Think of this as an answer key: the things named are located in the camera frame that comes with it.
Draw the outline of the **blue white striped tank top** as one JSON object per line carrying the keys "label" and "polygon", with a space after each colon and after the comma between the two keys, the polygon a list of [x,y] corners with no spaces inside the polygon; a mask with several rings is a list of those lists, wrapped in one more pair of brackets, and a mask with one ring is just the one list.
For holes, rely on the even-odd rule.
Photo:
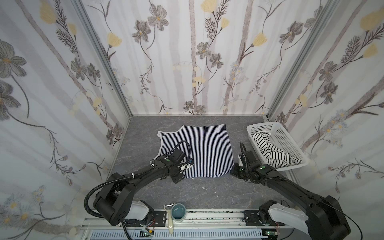
{"label": "blue white striped tank top", "polygon": [[158,131],[161,140],[158,155],[164,155],[182,143],[178,149],[186,154],[183,163],[192,159],[193,165],[187,167],[185,176],[193,178],[218,178],[230,172],[234,164],[234,156],[229,134],[225,124],[213,126],[183,125],[175,132]]}

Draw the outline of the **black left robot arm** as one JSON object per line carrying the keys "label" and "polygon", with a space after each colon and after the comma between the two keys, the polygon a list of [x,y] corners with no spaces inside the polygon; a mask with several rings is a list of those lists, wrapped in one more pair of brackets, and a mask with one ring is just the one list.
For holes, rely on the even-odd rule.
{"label": "black left robot arm", "polygon": [[107,220],[111,226],[151,224],[154,210],[145,201],[134,201],[136,192],[155,180],[170,177],[177,184],[185,179],[190,154],[174,148],[130,175],[112,174],[105,183],[88,192],[84,199],[85,210],[93,217]]}

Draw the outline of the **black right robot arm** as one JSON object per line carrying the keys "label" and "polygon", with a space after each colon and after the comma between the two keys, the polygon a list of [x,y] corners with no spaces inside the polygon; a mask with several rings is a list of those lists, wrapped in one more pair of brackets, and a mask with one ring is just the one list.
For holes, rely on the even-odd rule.
{"label": "black right robot arm", "polygon": [[259,207],[256,220],[261,225],[283,223],[313,240],[343,240],[351,233],[346,215],[335,198],[312,193],[270,165],[261,165],[251,151],[241,151],[241,162],[233,165],[232,176],[273,189],[298,207],[296,210],[269,200]]}

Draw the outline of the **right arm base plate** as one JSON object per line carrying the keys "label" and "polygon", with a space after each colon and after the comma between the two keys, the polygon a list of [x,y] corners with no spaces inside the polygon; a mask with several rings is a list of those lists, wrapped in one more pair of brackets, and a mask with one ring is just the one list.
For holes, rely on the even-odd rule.
{"label": "right arm base plate", "polygon": [[243,222],[247,227],[277,227],[285,226],[283,223],[272,221],[265,211],[247,210],[244,211]]}

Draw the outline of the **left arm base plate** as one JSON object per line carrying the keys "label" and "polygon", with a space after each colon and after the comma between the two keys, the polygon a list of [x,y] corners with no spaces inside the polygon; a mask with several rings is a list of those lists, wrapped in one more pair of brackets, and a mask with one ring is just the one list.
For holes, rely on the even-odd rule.
{"label": "left arm base plate", "polygon": [[124,220],[126,227],[165,227],[167,220],[166,211],[150,211],[149,214],[141,221],[139,220]]}

